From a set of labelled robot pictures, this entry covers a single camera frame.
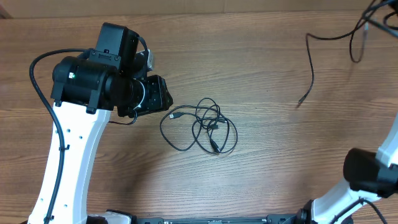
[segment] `wooden surface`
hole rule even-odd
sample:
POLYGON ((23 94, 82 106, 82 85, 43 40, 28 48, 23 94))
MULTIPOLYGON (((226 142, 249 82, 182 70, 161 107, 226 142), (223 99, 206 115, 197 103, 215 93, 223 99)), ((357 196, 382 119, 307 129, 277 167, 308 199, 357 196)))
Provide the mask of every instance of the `wooden surface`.
POLYGON ((370 0, 0 0, 13 18, 364 10, 370 0))
MULTIPOLYGON (((296 107, 310 84, 304 34, 343 34, 360 13, 1 20, 0 223, 29 216, 50 148, 52 120, 30 84, 31 61, 50 50, 94 47, 103 22, 128 26, 146 39, 174 106, 215 99, 237 125, 239 142, 228 156, 211 156, 198 146, 177 152, 159 133, 165 112, 140 117, 134 126, 109 124, 91 177, 90 213, 107 208, 166 218, 295 213, 342 178, 348 150, 376 151, 398 111, 398 41, 372 27, 357 65, 349 60, 348 40, 311 40, 315 85, 296 107)), ((64 56, 37 65, 46 97, 52 70, 64 56)), ((111 119, 124 121, 116 113, 111 119)), ((191 122, 167 122, 165 132, 186 145, 191 122)), ((391 223, 398 222, 397 202, 392 196, 377 203, 391 223)), ((369 207, 354 218, 379 223, 369 207)))

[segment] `tabletop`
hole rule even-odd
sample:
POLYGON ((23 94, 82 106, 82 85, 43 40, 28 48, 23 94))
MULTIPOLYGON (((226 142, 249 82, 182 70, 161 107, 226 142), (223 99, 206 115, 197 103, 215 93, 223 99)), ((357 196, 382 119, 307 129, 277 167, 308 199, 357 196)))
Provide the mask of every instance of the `tabletop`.
MULTIPOLYGON (((239 141, 228 155, 209 155, 196 145, 178 152, 159 132, 166 112, 138 117, 132 126, 108 124, 96 154, 88 212, 112 208, 163 218, 295 213, 337 184, 351 148, 377 151, 398 111, 398 41, 373 27, 359 64, 349 60, 348 39, 310 40, 315 84, 297 106, 311 81, 305 33, 347 33, 360 14, 0 20, 0 223, 23 222, 30 215, 50 148, 52 120, 30 83, 31 61, 51 50, 94 47, 104 22, 128 26, 145 38, 155 55, 151 74, 165 78, 171 108, 213 98, 235 123, 239 141)), ((47 99, 52 70, 66 55, 76 54, 48 57, 36 66, 47 99)), ((111 120, 128 119, 114 111, 111 120)), ((164 131, 184 147, 193 140, 192 122, 167 119, 164 131)), ((215 138, 223 139, 223 131, 215 138)), ((376 203, 392 223, 398 222, 397 202, 392 196, 376 203)), ((380 222, 369 206, 354 220, 380 222)))

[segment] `black cable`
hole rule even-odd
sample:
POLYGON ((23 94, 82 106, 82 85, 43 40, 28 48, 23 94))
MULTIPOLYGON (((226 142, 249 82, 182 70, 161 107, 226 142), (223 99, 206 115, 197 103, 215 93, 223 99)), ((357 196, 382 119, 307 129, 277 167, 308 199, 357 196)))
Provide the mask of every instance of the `black cable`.
MULTIPOLYGON (((367 11, 369 8, 371 8, 375 2, 376 2, 376 0, 372 0, 372 2, 370 3, 370 5, 368 6, 368 8, 367 8, 365 11, 367 11)), ((376 12, 377 9, 378 9, 378 8, 372 10, 369 16, 372 16, 372 15, 376 12)), ((352 43, 353 43, 353 38, 354 38, 355 32, 356 32, 358 29, 360 29, 363 25, 365 25, 365 23, 366 23, 366 21, 364 21, 364 22, 361 23, 362 20, 363 20, 363 18, 361 17, 361 18, 359 19, 359 21, 356 23, 355 28, 354 28, 351 32, 349 32, 349 33, 347 33, 347 34, 344 34, 344 35, 341 35, 341 36, 338 36, 338 37, 318 37, 318 36, 315 36, 315 35, 310 34, 310 33, 305 34, 305 43, 306 43, 306 45, 307 45, 308 59, 309 59, 309 61, 310 61, 310 66, 311 66, 312 80, 311 80, 310 88, 309 88, 309 89, 307 90, 307 92, 303 95, 303 97, 301 97, 301 99, 299 99, 299 101, 298 101, 299 104, 303 103, 304 100, 306 99, 306 97, 308 96, 308 94, 310 94, 310 92, 311 92, 311 90, 312 90, 312 86, 313 86, 314 80, 315 80, 315 75, 314 75, 314 72, 313 72, 312 59, 311 59, 311 53, 310 53, 310 46, 309 46, 309 43, 308 43, 308 37, 312 37, 312 38, 317 39, 317 40, 340 40, 340 39, 343 39, 343 38, 345 38, 345 37, 351 35, 351 39, 350 39, 350 41, 349 41, 349 55, 350 55, 351 60, 352 60, 353 62, 359 63, 359 62, 362 60, 362 56, 363 56, 363 52, 364 52, 364 42, 365 42, 365 38, 363 39, 363 44, 362 44, 362 49, 361 49, 361 55, 359 56, 359 59, 358 59, 358 60, 355 60, 355 59, 353 58, 353 54, 352 54, 352 43)))
POLYGON ((188 149, 190 149, 190 148, 197 142, 198 145, 199 145, 205 152, 207 152, 207 153, 210 153, 210 154, 229 153, 229 152, 232 152, 232 151, 234 150, 235 146, 236 146, 237 143, 238 143, 238 130, 236 129, 235 124, 234 124, 230 119, 228 119, 227 117, 225 117, 225 116, 221 113, 221 108, 220 108, 220 106, 218 106, 214 100, 212 100, 211 98, 207 98, 207 97, 201 99, 201 100, 199 101, 199 103, 198 103, 196 106, 192 106, 192 105, 181 105, 181 106, 177 106, 177 107, 175 107, 174 109, 170 110, 170 111, 162 118, 162 120, 160 120, 159 129, 160 129, 160 133, 162 134, 163 138, 167 141, 167 143, 170 144, 174 149, 176 149, 176 150, 178 150, 178 151, 187 151, 188 149), (213 102, 213 105, 211 105, 211 106, 200 106, 200 104, 201 104, 202 101, 204 101, 204 100, 210 100, 210 101, 212 101, 212 102, 213 102), (176 112, 176 113, 174 113, 174 111, 177 111, 177 110, 179 110, 179 109, 181 109, 181 108, 193 108, 193 109, 195 109, 195 113, 186 113, 186 112, 176 112), (198 115, 198 110, 202 110, 202 109, 203 109, 203 110, 206 110, 206 111, 204 112, 203 116, 200 117, 200 116, 198 115), (209 112, 209 111, 215 112, 215 113, 216 113, 216 116, 215 116, 215 117, 211 117, 211 116, 206 117, 206 114, 207 114, 207 112, 209 112), (183 116, 183 115, 194 116, 195 119, 196 119, 196 120, 193 122, 193 124, 192 124, 192 135, 193 135, 194 140, 193 140, 193 142, 191 143, 191 145, 189 145, 187 148, 185 148, 185 149, 179 149, 178 147, 174 146, 174 144, 172 144, 172 143, 166 138, 165 134, 163 133, 162 124, 163 124, 164 120, 165 120, 168 116, 170 117, 170 119, 177 119, 177 118, 179 118, 179 117, 181 117, 181 116, 183 116), (198 134, 195 134, 195 125, 196 125, 197 123, 200 125, 200 127, 199 127, 198 134), (227 133, 226 133, 226 137, 225 137, 224 143, 223 143, 223 145, 222 145, 221 147, 218 147, 217 143, 216 143, 216 142, 213 140, 213 138, 212 138, 212 136, 213 136, 213 131, 214 131, 215 129, 218 129, 218 124, 219 124, 219 123, 226 123, 226 124, 227 124, 227 133), (236 137, 235 137, 235 142, 234 142, 234 145, 233 145, 230 149, 228 149, 227 151, 224 151, 223 149, 225 148, 225 145, 226 145, 226 143, 227 143, 227 141, 228 141, 229 132, 230 132, 230 129, 231 129, 230 125, 232 125, 233 128, 234 128, 234 130, 235 130, 235 135, 236 135, 236 137), (198 138, 199 138, 199 135, 200 135, 202 129, 206 130, 207 135, 208 135, 208 137, 209 137, 209 141, 210 141, 211 147, 213 148, 213 151, 207 150, 205 147, 203 147, 203 146, 200 144, 198 138))
POLYGON ((33 62, 31 63, 30 67, 29 67, 29 77, 30 77, 30 81, 32 82, 32 85, 34 87, 34 89, 36 90, 38 96, 40 97, 40 99, 42 100, 44 106, 47 108, 47 110, 50 113, 51 118, 54 121, 55 127, 57 128, 57 132, 58 132, 58 136, 59 136, 59 140, 60 140, 60 162, 58 164, 58 172, 57 172, 57 178, 55 179, 55 186, 54 186, 54 190, 52 192, 52 196, 51 196, 51 200, 50 200, 50 204, 49 204, 49 209, 47 211, 47 214, 44 218, 44 223, 48 224, 49 221, 52 219, 52 210, 54 209, 54 204, 55 204, 55 199, 57 198, 57 194, 58 194, 58 189, 60 187, 60 182, 61 182, 61 176, 62 176, 62 170, 63 170, 63 161, 65 158, 65 140, 63 138, 63 132, 62 132, 62 128, 61 128, 61 124, 57 118, 57 115, 55 114, 54 110, 52 109, 50 103, 47 101, 47 99, 45 98, 45 96, 43 95, 42 91, 40 90, 35 77, 34 77, 34 68, 35 65, 37 64, 37 62, 39 62, 40 60, 42 60, 45 57, 51 56, 51 55, 55 55, 55 54, 60 54, 60 53, 65 53, 65 52, 84 52, 86 49, 62 49, 62 50, 54 50, 51 52, 47 52, 45 54, 42 54, 40 56, 38 56, 35 60, 33 60, 33 62))
POLYGON ((132 125, 132 124, 134 124, 134 123, 137 121, 137 117, 138 117, 137 111, 134 110, 134 112, 135 112, 134 119, 133 119, 131 122, 129 122, 129 123, 119 123, 119 122, 116 122, 116 121, 108 121, 108 123, 111 123, 111 124, 121 124, 121 125, 132 125))
POLYGON ((331 220, 331 224, 337 222, 337 220, 342 217, 344 214, 346 214, 347 212, 349 212, 351 209, 353 209, 355 206, 359 205, 359 204, 363 204, 363 203, 367 203, 369 204, 373 210, 376 212, 376 214, 379 216, 380 220, 383 222, 383 224, 387 224, 386 219, 384 218, 384 216, 382 215, 382 213, 380 212, 380 210, 369 200, 360 198, 358 199, 356 202, 352 203, 350 206, 346 207, 343 211, 341 211, 339 214, 337 214, 337 216, 335 216, 332 220, 331 220))

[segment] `wooden table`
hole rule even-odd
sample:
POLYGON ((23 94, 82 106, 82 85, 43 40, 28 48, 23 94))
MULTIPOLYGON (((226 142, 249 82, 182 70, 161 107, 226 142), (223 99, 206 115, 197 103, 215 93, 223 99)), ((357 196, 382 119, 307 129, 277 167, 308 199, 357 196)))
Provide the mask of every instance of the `wooden table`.
MULTIPOLYGON (((109 124, 91 176, 90 213, 295 213, 342 178, 348 150, 376 151, 398 111, 398 41, 373 27, 360 64, 350 62, 348 40, 311 40, 315 85, 296 107, 310 84, 305 33, 344 34, 360 13, 0 20, 0 223, 19 223, 31 213, 50 147, 52 120, 30 84, 31 61, 51 50, 94 47, 103 22, 128 26, 146 39, 155 53, 154 73, 166 79, 174 106, 214 98, 237 125, 239 142, 228 156, 211 156, 198 146, 177 152, 159 133, 165 112, 140 117, 133 126, 109 124)), ((47 98, 52 70, 65 56, 46 58, 35 69, 47 98)), ((116 113, 111 119, 126 120, 116 113)), ((165 132, 187 145, 191 123, 168 120, 165 132)), ((391 223, 398 222, 397 202, 393 196, 376 203, 391 223)), ((369 206, 354 219, 380 222, 369 206)))

